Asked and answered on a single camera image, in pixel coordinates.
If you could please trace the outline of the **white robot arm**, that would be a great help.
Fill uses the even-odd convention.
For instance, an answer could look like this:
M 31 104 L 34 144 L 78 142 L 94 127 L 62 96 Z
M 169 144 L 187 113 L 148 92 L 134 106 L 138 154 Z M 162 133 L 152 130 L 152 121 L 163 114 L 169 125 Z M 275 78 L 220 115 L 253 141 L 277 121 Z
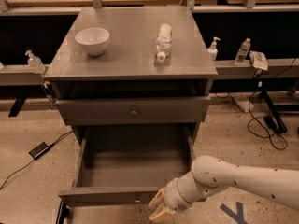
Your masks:
M 275 168 L 241 166 L 212 156 L 199 156 L 191 170 L 170 181 L 150 201 L 149 220 L 159 223 L 228 187 L 242 189 L 299 209 L 299 172 Z

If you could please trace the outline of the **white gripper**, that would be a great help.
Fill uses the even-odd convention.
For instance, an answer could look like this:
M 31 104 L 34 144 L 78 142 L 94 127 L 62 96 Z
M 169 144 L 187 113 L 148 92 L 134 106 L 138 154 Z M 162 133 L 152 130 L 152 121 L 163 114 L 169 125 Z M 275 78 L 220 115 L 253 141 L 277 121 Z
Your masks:
M 170 181 L 165 188 L 161 188 L 150 201 L 149 220 L 155 223 L 170 219 L 176 212 L 189 209 L 192 205 L 186 202 L 178 191 L 178 179 Z

